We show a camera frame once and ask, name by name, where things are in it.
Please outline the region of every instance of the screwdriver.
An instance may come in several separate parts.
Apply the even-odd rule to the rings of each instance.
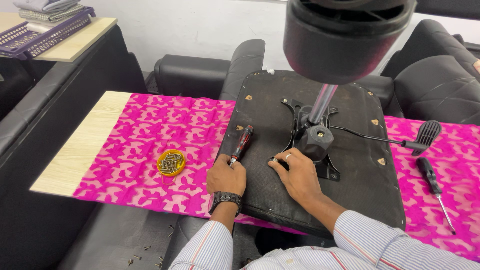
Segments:
[[[438,198],[438,201],[440,202],[440,205],[442,206],[442,209],[444,210],[445,216],[447,217],[448,224],[452,228],[452,234],[456,235],[455,228],[452,225],[452,222],[450,221],[450,218],[448,217],[448,213],[445,210],[444,203],[442,202],[442,190],[438,186],[437,183],[437,176],[435,175],[435,172],[433,171],[433,167],[430,164],[430,161],[427,158],[418,158],[417,159],[417,166],[420,169],[421,174],[423,175],[423,178],[427,181],[428,186],[430,186],[430,193],[435,194],[435,196]]]
[[[243,151],[247,148],[248,144],[250,143],[250,139],[253,136],[253,127],[251,125],[247,126],[243,133],[240,136],[239,145],[235,152],[233,152],[232,159],[230,160],[230,167],[240,159],[243,154]]]

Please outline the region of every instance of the pink patterned cloth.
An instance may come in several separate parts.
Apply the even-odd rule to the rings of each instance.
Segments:
[[[209,218],[207,171],[213,166],[234,101],[132,94],[75,198]],[[164,185],[156,162],[181,151],[185,169]],[[165,177],[169,184],[174,177]],[[300,233],[239,215],[236,222]]]
[[[422,121],[385,117],[390,139],[414,140]],[[412,150],[391,144],[402,192],[406,232],[411,237],[480,262],[480,128],[442,123],[443,131],[422,154],[430,160],[442,201],[456,230],[450,232],[442,207],[431,195]]]
[[[234,101],[132,94],[74,197],[208,218],[206,172],[214,163]],[[391,139],[414,140],[421,121],[385,117]],[[452,236],[411,150],[391,145],[407,216],[407,233],[423,243],[480,261],[480,134],[473,125],[442,124],[428,157],[443,189]],[[162,184],[160,155],[177,149],[187,165],[173,185]],[[170,183],[173,177],[166,177]],[[300,233],[245,215],[236,222]]]

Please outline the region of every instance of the light wood tabletop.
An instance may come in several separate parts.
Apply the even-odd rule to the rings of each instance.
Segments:
[[[117,123],[131,93],[107,91],[30,191],[72,196]]]
[[[118,22],[116,18],[91,19],[91,24],[34,59],[73,62]],[[0,12],[0,33],[23,22],[25,19],[20,18],[18,13]]]

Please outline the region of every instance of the purple basket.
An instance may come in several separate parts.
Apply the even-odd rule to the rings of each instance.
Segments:
[[[89,25],[92,21],[88,15],[96,17],[94,8],[85,7],[84,11],[43,34],[28,31],[28,22],[19,24],[0,34],[0,55],[20,60],[35,58]]]

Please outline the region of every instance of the black watch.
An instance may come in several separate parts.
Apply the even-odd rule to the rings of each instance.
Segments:
[[[235,217],[240,215],[241,211],[241,196],[237,195],[235,193],[230,193],[230,192],[221,192],[217,191],[212,194],[210,197],[210,202],[208,203],[208,213],[211,215],[213,214],[213,211],[215,211],[215,208],[221,203],[221,202],[234,202],[239,206],[239,210],[237,211],[237,214]]]

